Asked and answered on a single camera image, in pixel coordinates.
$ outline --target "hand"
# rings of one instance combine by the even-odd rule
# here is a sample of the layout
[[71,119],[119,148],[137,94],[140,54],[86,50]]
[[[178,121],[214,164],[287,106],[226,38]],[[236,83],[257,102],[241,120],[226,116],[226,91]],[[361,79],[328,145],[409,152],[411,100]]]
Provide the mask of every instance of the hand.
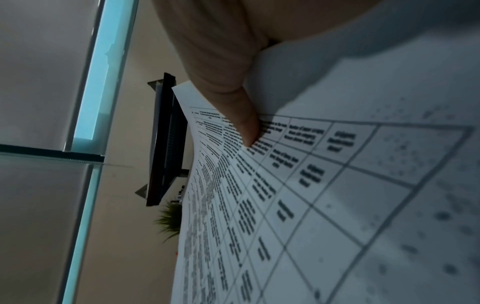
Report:
[[379,0],[153,0],[192,83],[229,119],[245,146],[260,132],[244,79],[269,39],[320,33]]

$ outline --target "paper sheet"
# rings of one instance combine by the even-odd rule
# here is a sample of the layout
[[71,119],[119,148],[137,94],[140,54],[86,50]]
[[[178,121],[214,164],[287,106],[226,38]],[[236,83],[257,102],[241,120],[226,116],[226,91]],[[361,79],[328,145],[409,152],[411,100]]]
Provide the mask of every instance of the paper sheet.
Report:
[[478,304],[478,59],[458,69],[480,31],[449,39],[340,63],[272,112],[250,91],[248,149],[177,86],[195,151],[172,304]]

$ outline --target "finger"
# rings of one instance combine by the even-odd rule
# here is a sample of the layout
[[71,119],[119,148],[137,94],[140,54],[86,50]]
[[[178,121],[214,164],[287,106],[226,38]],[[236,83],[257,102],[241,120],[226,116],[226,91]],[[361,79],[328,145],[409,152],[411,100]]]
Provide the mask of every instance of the finger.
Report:
[[215,93],[200,89],[207,100],[230,120],[240,133],[243,145],[250,147],[260,133],[257,112],[243,87],[230,93]]

